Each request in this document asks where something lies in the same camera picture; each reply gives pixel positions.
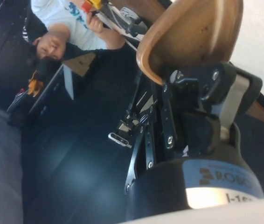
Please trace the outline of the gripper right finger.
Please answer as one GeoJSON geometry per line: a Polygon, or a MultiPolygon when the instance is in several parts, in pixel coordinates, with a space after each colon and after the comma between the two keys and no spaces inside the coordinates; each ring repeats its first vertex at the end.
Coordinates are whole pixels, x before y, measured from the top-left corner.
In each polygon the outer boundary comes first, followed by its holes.
{"type": "Polygon", "coordinates": [[[168,79],[168,152],[238,154],[235,119],[259,97],[262,79],[231,63],[184,66],[168,79]]]}

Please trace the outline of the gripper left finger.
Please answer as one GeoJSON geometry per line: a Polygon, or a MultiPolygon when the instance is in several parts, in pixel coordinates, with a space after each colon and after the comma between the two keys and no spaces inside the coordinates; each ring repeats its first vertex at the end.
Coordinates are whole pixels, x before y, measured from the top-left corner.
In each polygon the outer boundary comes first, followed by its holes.
{"type": "Polygon", "coordinates": [[[177,132],[169,100],[170,88],[150,84],[152,104],[138,114],[139,123],[134,128],[136,135],[132,156],[125,181],[124,193],[128,194],[141,171],[148,171],[155,165],[174,157],[177,132]]]}

